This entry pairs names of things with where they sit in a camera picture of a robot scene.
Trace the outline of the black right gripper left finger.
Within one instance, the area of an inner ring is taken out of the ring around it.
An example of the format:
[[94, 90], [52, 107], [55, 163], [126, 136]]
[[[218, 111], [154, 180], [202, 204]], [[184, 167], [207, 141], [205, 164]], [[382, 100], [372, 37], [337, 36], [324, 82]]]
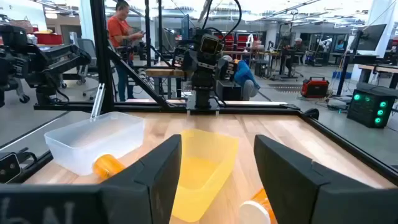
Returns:
[[0, 186], [0, 224], [169, 224], [182, 158], [174, 134], [94, 185]]

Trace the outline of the orange pill bottle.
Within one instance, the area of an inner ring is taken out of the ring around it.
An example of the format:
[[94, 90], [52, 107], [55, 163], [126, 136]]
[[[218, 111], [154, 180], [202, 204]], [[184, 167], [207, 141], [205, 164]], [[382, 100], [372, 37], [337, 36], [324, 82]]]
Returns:
[[239, 207], [239, 224], [277, 224], [274, 211], [264, 189]]
[[122, 163], [110, 154], [100, 156], [93, 163], [93, 173], [102, 180], [106, 180], [120, 173], [125, 168], [126, 167]]

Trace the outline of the yellow translucent plastic bin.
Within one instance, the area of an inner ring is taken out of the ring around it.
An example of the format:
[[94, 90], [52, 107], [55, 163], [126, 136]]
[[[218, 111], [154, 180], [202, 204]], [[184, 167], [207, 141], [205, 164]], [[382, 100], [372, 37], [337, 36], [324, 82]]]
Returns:
[[232, 173], [239, 140], [199, 129], [180, 134], [182, 160], [172, 215], [193, 223], [205, 214]]

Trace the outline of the red storage bin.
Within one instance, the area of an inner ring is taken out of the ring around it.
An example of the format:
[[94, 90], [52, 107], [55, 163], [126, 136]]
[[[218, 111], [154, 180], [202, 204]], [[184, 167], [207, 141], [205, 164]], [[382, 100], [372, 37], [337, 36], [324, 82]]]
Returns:
[[61, 45], [63, 44], [62, 35], [53, 33], [34, 33], [37, 43], [42, 45]]

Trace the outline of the black corner clamp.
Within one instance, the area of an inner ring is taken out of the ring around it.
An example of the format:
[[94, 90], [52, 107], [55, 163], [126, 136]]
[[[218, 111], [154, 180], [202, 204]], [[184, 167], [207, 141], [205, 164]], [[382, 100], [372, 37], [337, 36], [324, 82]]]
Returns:
[[309, 110], [304, 111], [303, 114], [304, 114], [306, 117], [309, 117], [309, 118], [318, 120], [318, 119], [319, 119], [320, 112], [319, 112], [319, 110], [316, 109], [316, 108], [311, 108], [311, 109], [309, 109]]

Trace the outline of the red and black toolbox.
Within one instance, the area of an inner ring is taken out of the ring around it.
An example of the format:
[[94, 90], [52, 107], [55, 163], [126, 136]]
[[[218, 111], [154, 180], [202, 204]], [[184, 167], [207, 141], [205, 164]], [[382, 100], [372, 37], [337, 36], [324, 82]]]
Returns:
[[302, 82], [300, 94], [305, 98], [324, 98], [328, 88], [329, 81], [325, 77], [310, 77]]

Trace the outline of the wooden workbench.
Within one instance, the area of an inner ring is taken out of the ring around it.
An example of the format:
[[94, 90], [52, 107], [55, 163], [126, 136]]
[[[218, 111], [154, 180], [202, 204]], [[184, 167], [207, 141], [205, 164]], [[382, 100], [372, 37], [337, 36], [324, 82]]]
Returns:
[[182, 81], [185, 72], [178, 67], [170, 67], [167, 62], [158, 62], [147, 68], [145, 73], [154, 79], [154, 89], [159, 95], [167, 95], [168, 99], [182, 96]]

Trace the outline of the black box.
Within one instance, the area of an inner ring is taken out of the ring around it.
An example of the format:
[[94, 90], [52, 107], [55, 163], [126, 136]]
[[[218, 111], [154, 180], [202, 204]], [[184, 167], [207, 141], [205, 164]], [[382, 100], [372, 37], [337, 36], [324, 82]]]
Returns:
[[242, 87], [235, 82], [218, 80], [216, 82], [216, 93], [223, 101], [241, 101]]

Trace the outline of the wooden desk black legs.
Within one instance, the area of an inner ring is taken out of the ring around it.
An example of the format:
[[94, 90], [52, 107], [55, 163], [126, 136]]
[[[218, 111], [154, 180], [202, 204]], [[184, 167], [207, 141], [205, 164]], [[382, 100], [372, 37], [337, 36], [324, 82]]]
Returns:
[[392, 78], [389, 84], [389, 88], [396, 89], [398, 85], [398, 65], [385, 65], [385, 64], [375, 64], [375, 65], [358, 65], [361, 70], [359, 76], [359, 83], [368, 83], [371, 74], [378, 73], [391, 73]]

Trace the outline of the grey office chair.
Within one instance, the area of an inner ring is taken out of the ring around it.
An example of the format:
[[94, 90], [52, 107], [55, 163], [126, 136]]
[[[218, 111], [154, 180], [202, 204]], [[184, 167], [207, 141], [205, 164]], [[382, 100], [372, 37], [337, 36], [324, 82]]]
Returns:
[[95, 45], [90, 39], [79, 39], [77, 37], [73, 38], [73, 43], [79, 48], [88, 53], [91, 57], [91, 62], [88, 65], [78, 66], [79, 76], [76, 81], [77, 85], [82, 85], [86, 83], [87, 78], [94, 79], [98, 81], [98, 67], [96, 66], [96, 50]]

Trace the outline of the blue-lit monitor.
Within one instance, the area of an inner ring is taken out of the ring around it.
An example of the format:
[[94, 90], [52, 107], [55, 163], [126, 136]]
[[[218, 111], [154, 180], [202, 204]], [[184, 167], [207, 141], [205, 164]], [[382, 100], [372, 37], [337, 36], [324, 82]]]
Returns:
[[182, 40], [190, 38], [190, 19], [188, 14], [183, 16], [181, 20], [181, 38]]

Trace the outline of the black frame rail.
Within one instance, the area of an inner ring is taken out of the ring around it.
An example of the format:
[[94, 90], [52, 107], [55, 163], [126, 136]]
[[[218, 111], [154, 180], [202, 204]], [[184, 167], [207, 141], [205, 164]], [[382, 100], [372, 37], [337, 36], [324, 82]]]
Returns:
[[334, 143], [337, 143], [337, 145], [339, 145], [342, 149], [350, 153], [362, 163], [366, 164], [368, 167], [383, 176], [385, 179], [398, 186], [398, 171], [396, 171], [393, 167], [386, 165], [376, 157], [370, 155], [363, 149], [349, 142], [339, 134], [336, 134], [334, 131], [321, 124], [315, 118], [307, 116], [303, 113], [300, 113], [298, 117], [301, 118], [304, 122], [308, 123], [313, 128], [315, 128], [317, 131], [322, 133], [328, 139], [332, 140]]
[[25, 182], [28, 178], [32, 177], [36, 172], [41, 170], [45, 165], [47, 165], [53, 159], [53, 155], [50, 151], [47, 151], [41, 155], [36, 161], [30, 163], [22, 169], [21, 174], [11, 180], [13, 184], [21, 184]]
[[[91, 112], [93, 103], [73, 101], [67, 105], [34, 105], [35, 110], [48, 111], [83, 111]], [[176, 107], [163, 108], [157, 103], [115, 103], [112, 111], [119, 112], [140, 112], [140, 113], [185, 113], [190, 114], [281, 114], [298, 115], [300, 108], [294, 105], [239, 105], [232, 104], [227, 107], [220, 107], [215, 110], [186, 109], [185, 104], [178, 104]]]

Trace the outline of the black diagonal frame brace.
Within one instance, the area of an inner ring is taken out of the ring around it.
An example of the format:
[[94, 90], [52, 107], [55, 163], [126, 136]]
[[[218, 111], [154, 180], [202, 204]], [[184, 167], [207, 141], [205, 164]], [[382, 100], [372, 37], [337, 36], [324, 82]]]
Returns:
[[170, 108], [165, 98], [157, 94], [111, 47], [108, 47], [107, 53], [115, 65], [127, 73], [158, 105], [163, 108]]

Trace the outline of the thick black frame post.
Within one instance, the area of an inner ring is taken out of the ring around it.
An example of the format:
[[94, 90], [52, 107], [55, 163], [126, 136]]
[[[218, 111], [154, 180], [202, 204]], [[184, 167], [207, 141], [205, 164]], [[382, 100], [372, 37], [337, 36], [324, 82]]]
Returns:
[[113, 83], [108, 56], [108, 36], [106, 31], [106, 18], [103, 0], [90, 0], [91, 17], [96, 46], [97, 67], [99, 81], [104, 84], [104, 100], [102, 111], [104, 113], [114, 110]]

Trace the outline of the thin black post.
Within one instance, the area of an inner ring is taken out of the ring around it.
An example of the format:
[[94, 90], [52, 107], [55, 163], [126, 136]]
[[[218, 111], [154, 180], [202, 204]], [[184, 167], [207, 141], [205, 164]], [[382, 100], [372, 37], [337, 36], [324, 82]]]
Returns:
[[157, 0], [158, 2], [158, 38], [159, 38], [159, 60], [161, 60], [161, 56], [162, 56], [162, 46], [163, 46], [163, 37], [162, 37], [162, 33], [163, 33], [163, 27], [162, 27], [162, 0]]
[[145, 3], [145, 28], [146, 28], [146, 61], [147, 61], [147, 67], [151, 67], [149, 0], [144, 0], [144, 3]]

